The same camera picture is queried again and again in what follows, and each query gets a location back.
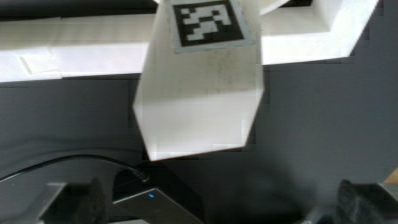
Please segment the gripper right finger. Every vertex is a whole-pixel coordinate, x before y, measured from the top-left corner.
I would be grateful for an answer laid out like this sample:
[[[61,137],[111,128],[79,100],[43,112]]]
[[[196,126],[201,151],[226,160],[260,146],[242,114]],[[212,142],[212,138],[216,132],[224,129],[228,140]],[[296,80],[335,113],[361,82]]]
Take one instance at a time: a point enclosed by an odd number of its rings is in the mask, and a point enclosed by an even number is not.
[[[381,184],[344,180],[336,199],[335,224],[398,224],[398,198]]]

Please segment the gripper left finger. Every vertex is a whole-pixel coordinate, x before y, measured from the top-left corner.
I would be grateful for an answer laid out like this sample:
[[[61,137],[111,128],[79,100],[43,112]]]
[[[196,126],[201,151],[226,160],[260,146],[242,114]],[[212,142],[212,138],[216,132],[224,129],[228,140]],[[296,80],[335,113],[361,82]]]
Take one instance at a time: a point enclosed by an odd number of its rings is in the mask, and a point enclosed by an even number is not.
[[[102,183],[70,184],[40,215],[43,224],[107,224],[107,200]]]

